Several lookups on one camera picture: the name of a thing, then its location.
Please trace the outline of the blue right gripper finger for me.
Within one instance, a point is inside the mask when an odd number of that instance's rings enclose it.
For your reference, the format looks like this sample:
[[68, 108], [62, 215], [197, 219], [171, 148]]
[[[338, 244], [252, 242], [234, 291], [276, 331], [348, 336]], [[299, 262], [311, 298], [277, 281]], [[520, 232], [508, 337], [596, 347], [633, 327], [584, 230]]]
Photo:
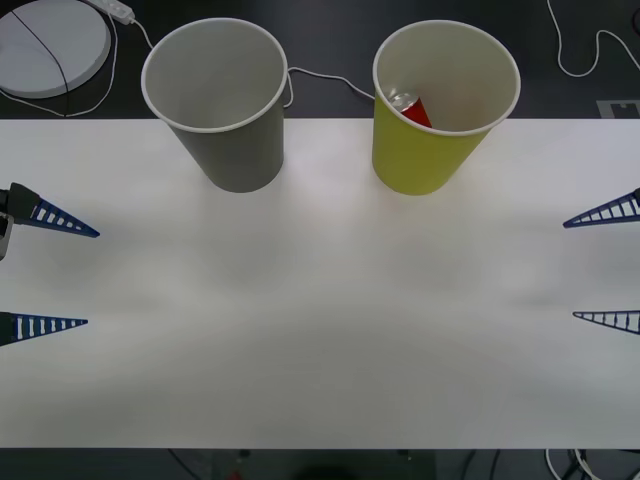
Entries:
[[565, 229], [638, 222], [639, 189], [584, 211], [563, 223]]
[[572, 315], [577, 319], [627, 333], [638, 333], [640, 330], [639, 310], [574, 311]]

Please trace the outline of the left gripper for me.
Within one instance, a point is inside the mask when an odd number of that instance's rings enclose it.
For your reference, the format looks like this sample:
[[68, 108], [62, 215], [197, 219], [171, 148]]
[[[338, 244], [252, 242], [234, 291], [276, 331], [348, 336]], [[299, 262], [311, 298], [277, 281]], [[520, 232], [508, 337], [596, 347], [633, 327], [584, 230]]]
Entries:
[[[9, 214], [14, 222], [19, 225], [55, 230], [89, 238], [100, 236], [97, 230], [19, 183], [12, 183], [9, 190], [0, 190], [0, 213], [3, 215]], [[88, 321], [86, 319], [2, 311], [0, 346], [64, 332], [87, 324]]]

